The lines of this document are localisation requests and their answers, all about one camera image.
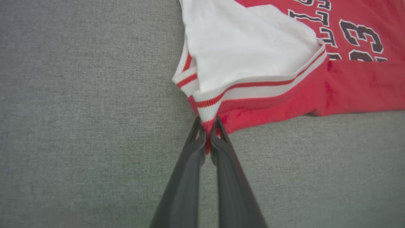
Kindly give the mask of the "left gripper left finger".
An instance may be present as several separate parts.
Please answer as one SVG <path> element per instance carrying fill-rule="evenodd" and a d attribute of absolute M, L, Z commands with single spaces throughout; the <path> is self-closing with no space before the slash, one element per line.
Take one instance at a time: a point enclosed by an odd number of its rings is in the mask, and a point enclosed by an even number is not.
<path fill-rule="evenodd" d="M 197 228 L 200 170 L 205 162 L 206 131 L 197 117 L 171 174 L 151 228 Z"/>

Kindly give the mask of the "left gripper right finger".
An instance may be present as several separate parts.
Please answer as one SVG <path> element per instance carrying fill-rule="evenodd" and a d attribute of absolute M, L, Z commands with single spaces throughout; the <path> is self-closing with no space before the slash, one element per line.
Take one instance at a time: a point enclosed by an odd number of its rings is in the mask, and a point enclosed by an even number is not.
<path fill-rule="evenodd" d="M 211 160 L 217 168 L 219 227 L 266 228 L 259 204 L 219 116 L 211 129 Z"/>

